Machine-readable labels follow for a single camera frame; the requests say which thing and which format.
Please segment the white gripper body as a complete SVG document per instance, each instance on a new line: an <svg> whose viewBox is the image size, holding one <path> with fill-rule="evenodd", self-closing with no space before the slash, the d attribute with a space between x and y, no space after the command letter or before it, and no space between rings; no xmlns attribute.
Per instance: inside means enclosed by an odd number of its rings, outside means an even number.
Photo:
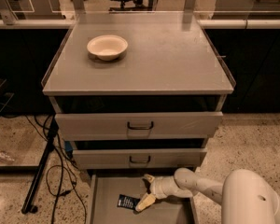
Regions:
<svg viewBox="0 0 280 224"><path fill-rule="evenodd" d="M156 199L165 199L175 192L174 178L172 176L153 177L149 190Z"/></svg>

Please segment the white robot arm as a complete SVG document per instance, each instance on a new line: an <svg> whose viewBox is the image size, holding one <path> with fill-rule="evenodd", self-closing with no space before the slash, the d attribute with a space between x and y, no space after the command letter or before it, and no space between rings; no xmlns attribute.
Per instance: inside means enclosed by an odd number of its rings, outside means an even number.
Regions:
<svg viewBox="0 0 280 224"><path fill-rule="evenodd" d="M221 224L280 224L279 194L260 175L246 169L230 172L223 183L188 168L179 168L171 176L145 174L144 179L150 193L143 195L137 212L169 196L191 198L200 192L221 205Z"/></svg>

